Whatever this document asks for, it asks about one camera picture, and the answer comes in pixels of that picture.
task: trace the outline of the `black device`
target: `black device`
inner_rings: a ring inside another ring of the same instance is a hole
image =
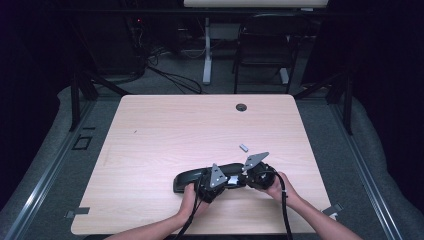
[[[250,155],[245,164],[232,163],[222,166],[213,164],[212,167],[198,168],[178,174],[174,178],[174,193],[184,193],[184,188],[190,183],[194,183],[196,200],[194,202],[192,214],[184,227],[180,230],[175,239],[179,239],[190,226],[194,214],[200,203],[197,200],[211,203],[225,189],[235,189],[249,186],[255,189],[266,190],[274,183],[276,177],[281,184],[281,199],[284,223],[287,230],[287,238],[292,239],[290,225],[287,218],[286,190],[282,177],[275,169],[262,160],[269,155],[268,152]]]

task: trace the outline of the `person's right hand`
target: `person's right hand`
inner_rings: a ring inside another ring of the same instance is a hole
[[[290,183],[289,179],[287,178],[286,174],[282,172],[278,172],[278,174],[281,176],[281,178],[284,180],[284,185],[286,189],[286,203],[287,206],[293,207],[295,204],[299,203],[301,201],[301,197],[297,194],[296,190],[294,190],[292,184]],[[275,176],[274,183],[267,189],[267,190],[260,190],[261,192],[265,192],[266,194],[270,195],[272,198],[274,198],[276,201],[281,203],[281,183],[280,179]]]

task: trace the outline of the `chair leg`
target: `chair leg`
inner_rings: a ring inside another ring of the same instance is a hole
[[[293,72],[294,72],[294,66],[290,68],[289,81],[287,82],[287,87],[286,87],[286,94],[289,94],[289,91],[290,91],[291,80],[293,78]]]
[[[238,71],[239,71],[239,65],[238,64],[234,64],[234,70],[235,70],[235,74],[234,74],[234,94],[237,94]]]
[[[278,74],[280,74],[280,70],[281,70],[282,68],[277,68],[277,71],[274,73],[274,76],[277,76]]]
[[[234,60],[233,62],[233,69],[231,70],[231,73],[234,73],[235,68],[236,68],[236,60]]]

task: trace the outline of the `light wood surface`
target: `light wood surface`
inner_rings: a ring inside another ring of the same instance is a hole
[[[328,0],[184,0],[185,7],[325,8]]]
[[[239,112],[243,103],[247,110]],[[245,153],[239,148],[249,148]],[[175,214],[182,195],[172,191],[181,172],[263,162],[284,171],[318,209],[330,202],[295,101],[290,95],[125,96],[98,157],[72,232],[113,234]],[[288,209],[292,232],[313,232]],[[186,234],[284,233],[281,206],[251,188],[226,190]]]

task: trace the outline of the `gray floor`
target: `gray floor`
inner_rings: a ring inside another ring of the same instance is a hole
[[[232,46],[224,42],[218,43],[214,48],[212,82],[207,86],[202,85],[206,93],[232,93],[231,68],[234,53]],[[303,45],[292,94],[303,89],[299,82],[311,46],[312,42]],[[200,52],[186,53],[195,56]],[[156,68],[200,83],[203,63],[203,56],[192,58],[185,54],[180,56],[162,54],[158,58]],[[246,69],[243,74],[249,76],[251,75],[249,71]],[[119,86],[134,94],[182,94],[173,83],[150,70],[147,70],[140,79]],[[74,133],[68,132],[71,124],[70,90],[67,88],[59,94],[61,108],[56,120],[24,180],[1,212],[1,238],[6,236],[19,239],[83,238],[70,232],[72,219],[64,218],[64,215],[68,210],[79,206],[119,104],[119,97],[115,93],[100,85],[96,87],[100,98],[96,102],[81,99],[85,117]],[[354,101],[352,112],[354,135],[346,136],[339,124],[339,106],[327,105],[323,99],[325,92],[325,89],[320,90],[308,99],[297,101],[297,105],[330,201],[333,204],[340,203],[345,208],[339,213],[338,220],[364,239],[400,239],[401,236],[404,239],[423,239],[423,216],[402,197],[396,184],[387,174],[380,141],[365,110],[360,103]],[[92,139],[87,150],[72,150],[79,134]],[[377,193],[381,195],[382,203],[385,204],[383,207],[388,210],[389,217],[392,217],[393,221],[381,219],[379,214],[381,201],[375,202],[375,192],[369,191],[369,179],[361,177],[363,168],[358,165],[358,156],[352,150],[351,141],[354,141],[360,150],[360,157],[365,161],[366,170],[369,169],[371,173],[372,183],[377,186]],[[48,174],[46,169],[55,174]],[[43,185],[39,182],[40,179],[51,180],[49,181],[51,184]],[[37,203],[31,202],[30,196],[37,190],[46,195],[41,196]],[[386,220],[393,222],[394,228],[388,228],[384,224]],[[390,234],[387,232],[388,229],[396,229],[399,233]],[[294,237],[317,239],[314,234],[295,234]]]

